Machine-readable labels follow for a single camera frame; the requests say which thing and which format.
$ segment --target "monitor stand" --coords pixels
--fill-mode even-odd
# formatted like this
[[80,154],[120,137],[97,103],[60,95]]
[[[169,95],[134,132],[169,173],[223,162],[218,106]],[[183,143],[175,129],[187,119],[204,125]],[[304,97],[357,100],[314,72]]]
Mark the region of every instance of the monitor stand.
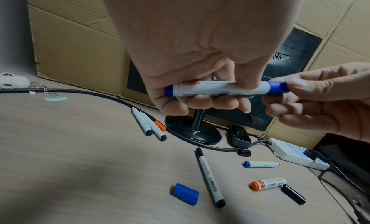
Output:
[[196,110],[193,117],[167,116],[165,124],[183,137],[207,145],[221,141],[221,133],[212,125],[203,122],[206,109]]

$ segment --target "cardboard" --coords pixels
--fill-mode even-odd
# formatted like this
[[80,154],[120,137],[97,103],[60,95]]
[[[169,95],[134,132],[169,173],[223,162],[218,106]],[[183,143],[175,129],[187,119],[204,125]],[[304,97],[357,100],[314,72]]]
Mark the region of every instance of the cardboard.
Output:
[[[40,77],[152,105],[126,88],[130,57],[101,0],[28,0]],[[370,62],[367,0],[306,0],[296,27],[323,38],[306,70]],[[230,122],[208,121],[229,127]],[[261,133],[247,129],[251,133]],[[313,148],[325,133],[273,121],[266,134]]]

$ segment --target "desk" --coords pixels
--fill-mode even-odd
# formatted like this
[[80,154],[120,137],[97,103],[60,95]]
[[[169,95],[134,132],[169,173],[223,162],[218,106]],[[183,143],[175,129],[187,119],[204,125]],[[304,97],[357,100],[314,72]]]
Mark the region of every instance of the desk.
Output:
[[[50,88],[67,87],[30,79]],[[170,134],[165,142],[146,137],[130,109],[119,103],[61,95],[68,99],[0,94],[0,223],[350,224],[350,217],[355,219],[345,199],[328,188],[333,197],[314,173],[279,160],[262,145],[251,148],[249,159],[276,161],[279,167],[245,169],[245,157],[203,150],[227,203],[217,209],[196,146]],[[157,110],[137,106],[164,122]],[[221,134],[217,146],[230,147],[226,132]],[[251,181],[275,177],[288,179],[307,203],[297,205],[279,188],[248,188]],[[196,206],[169,194],[177,182],[199,191]]]

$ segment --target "orange marker cap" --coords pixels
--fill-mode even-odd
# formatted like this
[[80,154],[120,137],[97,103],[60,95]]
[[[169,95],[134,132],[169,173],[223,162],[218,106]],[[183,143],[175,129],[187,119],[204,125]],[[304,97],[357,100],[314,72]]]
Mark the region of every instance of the orange marker cap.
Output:
[[167,130],[167,127],[165,127],[162,123],[160,123],[158,120],[154,122],[154,124],[161,129],[161,131],[165,132]]
[[258,183],[256,181],[254,181],[254,182],[251,183],[251,189],[253,191],[258,191],[259,190],[259,185],[258,185]]

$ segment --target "blue cap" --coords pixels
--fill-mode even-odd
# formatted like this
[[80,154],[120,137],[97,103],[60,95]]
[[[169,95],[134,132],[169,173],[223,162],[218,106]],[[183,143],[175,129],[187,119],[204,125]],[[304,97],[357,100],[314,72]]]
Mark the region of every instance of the blue cap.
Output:
[[165,88],[166,90],[166,96],[173,96],[173,86],[168,86]]
[[191,205],[196,205],[199,199],[199,192],[188,188],[180,183],[177,183],[173,195],[180,198],[180,200],[189,203]]
[[285,82],[268,82],[270,84],[270,91],[268,95],[276,95],[290,92]]
[[244,162],[244,167],[249,168],[251,166],[251,163],[249,161]]

